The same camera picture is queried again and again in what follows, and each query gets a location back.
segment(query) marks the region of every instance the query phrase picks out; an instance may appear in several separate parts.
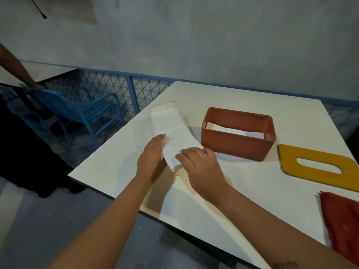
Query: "tattoo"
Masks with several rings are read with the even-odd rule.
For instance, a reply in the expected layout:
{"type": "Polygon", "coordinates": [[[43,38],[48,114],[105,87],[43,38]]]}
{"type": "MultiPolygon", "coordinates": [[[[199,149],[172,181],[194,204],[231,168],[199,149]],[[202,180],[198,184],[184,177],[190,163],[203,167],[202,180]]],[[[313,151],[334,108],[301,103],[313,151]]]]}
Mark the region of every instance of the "tattoo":
{"type": "Polygon", "coordinates": [[[298,268],[298,263],[296,262],[281,262],[276,263],[273,266],[273,269],[296,269],[298,268]]]}

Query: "railing post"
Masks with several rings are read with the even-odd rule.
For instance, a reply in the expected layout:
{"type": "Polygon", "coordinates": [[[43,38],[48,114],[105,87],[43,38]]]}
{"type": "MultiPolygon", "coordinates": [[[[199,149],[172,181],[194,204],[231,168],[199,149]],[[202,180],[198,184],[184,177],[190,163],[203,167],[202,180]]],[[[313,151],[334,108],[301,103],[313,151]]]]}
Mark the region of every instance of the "railing post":
{"type": "Polygon", "coordinates": [[[130,92],[132,105],[134,107],[135,115],[140,113],[140,107],[138,106],[136,91],[134,87],[134,83],[132,81],[132,76],[126,75],[126,82],[128,86],[128,91],[130,92]]]}

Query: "table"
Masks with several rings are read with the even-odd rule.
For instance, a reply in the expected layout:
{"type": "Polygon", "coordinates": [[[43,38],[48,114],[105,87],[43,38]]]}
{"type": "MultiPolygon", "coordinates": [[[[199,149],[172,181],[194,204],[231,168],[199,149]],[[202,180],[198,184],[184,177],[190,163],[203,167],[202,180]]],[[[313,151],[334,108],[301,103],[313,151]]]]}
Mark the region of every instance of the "table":
{"type": "MultiPolygon", "coordinates": [[[[151,106],[176,101],[200,140],[209,107],[261,113],[273,118],[277,141],[261,162],[217,154],[224,175],[245,196],[315,240],[325,244],[318,192],[330,191],[359,201],[359,193],[284,174],[278,144],[353,158],[320,100],[175,82],[69,175],[112,198],[136,173],[136,162],[151,139],[151,106]]],[[[313,167],[319,163],[312,162],[313,167]]],[[[187,173],[167,167],[140,210],[259,268],[269,268],[244,236],[191,188],[187,173]]]]}
{"type": "MultiPolygon", "coordinates": [[[[53,77],[58,77],[64,73],[74,71],[74,68],[61,67],[55,65],[39,64],[32,62],[21,62],[25,69],[29,72],[29,75],[35,82],[42,82],[49,80],[53,77]]],[[[7,72],[3,67],[0,67],[0,84],[6,84],[10,86],[18,87],[19,84],[24,84],[18,80],[15,76],[7,72]]]]}

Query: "plastic container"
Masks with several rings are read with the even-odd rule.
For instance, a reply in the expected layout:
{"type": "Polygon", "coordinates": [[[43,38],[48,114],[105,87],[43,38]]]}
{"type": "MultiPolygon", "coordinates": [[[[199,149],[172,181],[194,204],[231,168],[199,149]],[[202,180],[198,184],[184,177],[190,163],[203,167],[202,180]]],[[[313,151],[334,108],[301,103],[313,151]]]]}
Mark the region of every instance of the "plastic container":
{"type": "Polygon", "coordinates": [[[215,152],[263,161],[276,135],[272,117],[229,109],[209,108],[202,123],[201,144],[215,152]],[[263,132],[264,139],[207,129],[207,122],[249,132],[263,132]]]}

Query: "wall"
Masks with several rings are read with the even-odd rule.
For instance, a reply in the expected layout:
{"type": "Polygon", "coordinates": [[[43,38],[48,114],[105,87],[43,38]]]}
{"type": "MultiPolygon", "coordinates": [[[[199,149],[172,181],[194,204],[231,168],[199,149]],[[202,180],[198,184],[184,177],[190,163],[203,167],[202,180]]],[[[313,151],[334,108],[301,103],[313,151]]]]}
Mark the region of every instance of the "wall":
{"type": "Polygon", "coordinates": [[[358,100],[359,0],[1,0],[22,60],[358,100]]]}

